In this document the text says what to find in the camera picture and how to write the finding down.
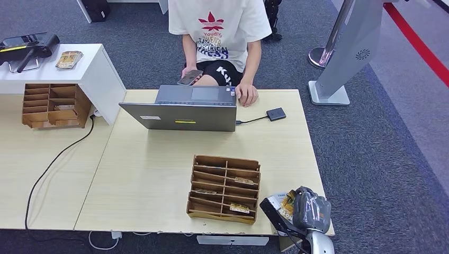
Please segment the person's left hand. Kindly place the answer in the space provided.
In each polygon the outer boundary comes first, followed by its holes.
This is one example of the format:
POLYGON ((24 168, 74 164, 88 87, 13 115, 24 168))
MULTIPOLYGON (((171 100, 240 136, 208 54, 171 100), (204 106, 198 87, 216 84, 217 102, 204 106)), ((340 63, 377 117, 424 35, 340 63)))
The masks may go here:
POLYGON ((243 107, 253 105, 258 99, 257 88, 249 82, 241 81, 236 87, 236 97, 243 107))

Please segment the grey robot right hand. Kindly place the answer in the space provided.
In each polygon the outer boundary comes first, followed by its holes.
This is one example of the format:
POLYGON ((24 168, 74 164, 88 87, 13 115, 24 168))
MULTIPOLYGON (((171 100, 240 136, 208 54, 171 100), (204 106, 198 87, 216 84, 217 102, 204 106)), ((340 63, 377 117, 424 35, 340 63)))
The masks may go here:
POLYGON ((298 229, 327 233, 330 228, 331 203, 312 189, 301 186, 293 203, 292 223, 298 229))

